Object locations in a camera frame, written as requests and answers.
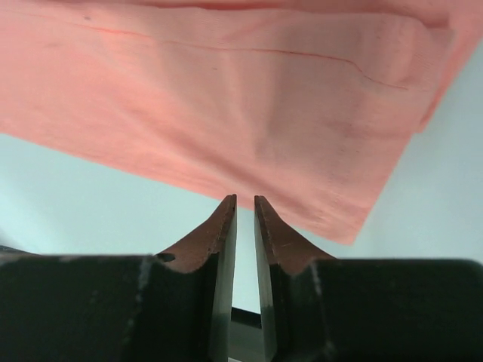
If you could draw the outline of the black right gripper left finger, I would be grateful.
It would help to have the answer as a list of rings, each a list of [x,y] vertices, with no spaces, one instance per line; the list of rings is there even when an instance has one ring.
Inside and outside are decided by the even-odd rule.
[[[1,254],[3,361],[225,361],[236,203],[160,253]]]

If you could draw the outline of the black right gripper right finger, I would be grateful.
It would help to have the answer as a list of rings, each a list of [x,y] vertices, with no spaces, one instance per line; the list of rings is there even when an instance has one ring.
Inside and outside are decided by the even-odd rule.
[[[480,361],[482,266],[338,259],[254,199],[267,361]]]

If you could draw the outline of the pink t shirt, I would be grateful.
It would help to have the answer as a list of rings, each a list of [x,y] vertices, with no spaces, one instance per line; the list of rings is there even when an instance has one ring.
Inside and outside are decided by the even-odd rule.
[[[351,244],[480,1],[3,1],[1,131]]]

